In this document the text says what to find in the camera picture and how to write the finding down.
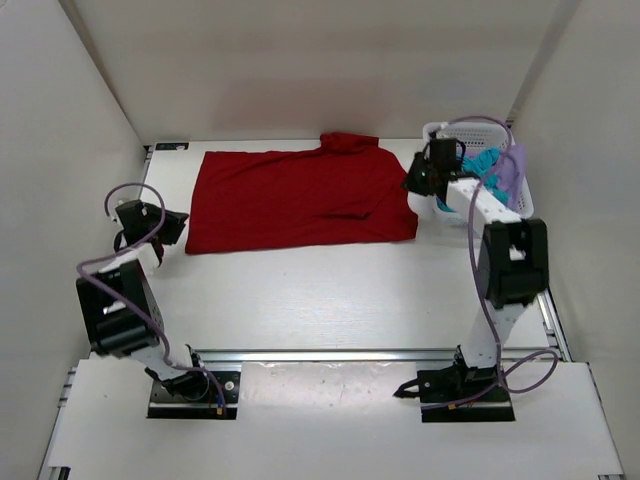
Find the red t shirt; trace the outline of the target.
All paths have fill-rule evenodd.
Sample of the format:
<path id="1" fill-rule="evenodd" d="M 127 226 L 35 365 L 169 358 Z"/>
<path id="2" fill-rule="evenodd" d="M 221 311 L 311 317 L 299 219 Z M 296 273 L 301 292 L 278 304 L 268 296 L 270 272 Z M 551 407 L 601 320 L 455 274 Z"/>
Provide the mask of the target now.
<path id="1" fill-rule="evenodd" d="M 406 172 L 378 138 L 325 133 L 302 151 L 208 151 L 194 186 L 188 255 L 415 238 Z"/>

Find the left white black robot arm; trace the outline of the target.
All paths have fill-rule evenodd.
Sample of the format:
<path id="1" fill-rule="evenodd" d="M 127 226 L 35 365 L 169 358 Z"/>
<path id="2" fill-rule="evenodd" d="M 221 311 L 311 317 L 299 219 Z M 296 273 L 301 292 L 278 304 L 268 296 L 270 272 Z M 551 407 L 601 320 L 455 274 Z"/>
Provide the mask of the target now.
<path id="1" fill-rule="evenodd" d="M 164 361 L 158 334 L 164 322 L 146 277 L 161 265 L 164 248 L 177 243 L 188 218 L 141 200 L 117 206 L 116 257 L 88 278 L 79 277 L 76 290 L 93 353 L 138 361 L 168 394 L 198 402 L 210 393 L 210 377 L 188 345 L 173 351 L 171 364 Z"/>

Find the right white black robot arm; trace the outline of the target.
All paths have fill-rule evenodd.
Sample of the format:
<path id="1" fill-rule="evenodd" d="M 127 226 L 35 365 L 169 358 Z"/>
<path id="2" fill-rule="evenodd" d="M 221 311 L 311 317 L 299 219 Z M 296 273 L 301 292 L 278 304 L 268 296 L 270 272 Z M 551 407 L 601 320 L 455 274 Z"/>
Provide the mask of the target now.
<path id="1" fill-rule="evenodd" d="M 470 400 L 486 384 L 504 385 L 502 347 L 536 297 L 549 285 L 547 227 L 525 219 L 489 192 L 482 180 L 462 170 L 455 138 L 432 138 L 414 155 L 403 187 L 434 196 L 456 213 L 467 215 L 470 263 L 479 311 L 467 339 L 459 346 L 460 368 L 449 375 L 449 387 Z"/>

